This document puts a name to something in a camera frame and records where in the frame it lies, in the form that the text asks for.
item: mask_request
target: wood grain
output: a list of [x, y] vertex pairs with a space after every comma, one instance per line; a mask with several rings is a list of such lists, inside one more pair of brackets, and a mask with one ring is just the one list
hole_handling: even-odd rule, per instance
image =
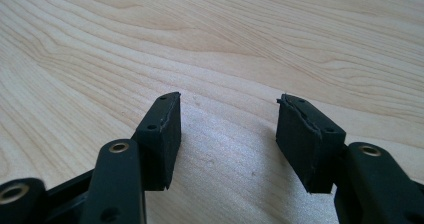
[[336, 223], [275, 143], [302, 96], [424, 183], [424, 0], [0, 0], [0, 183], [51, 188], [182, 93], [150, 223]]

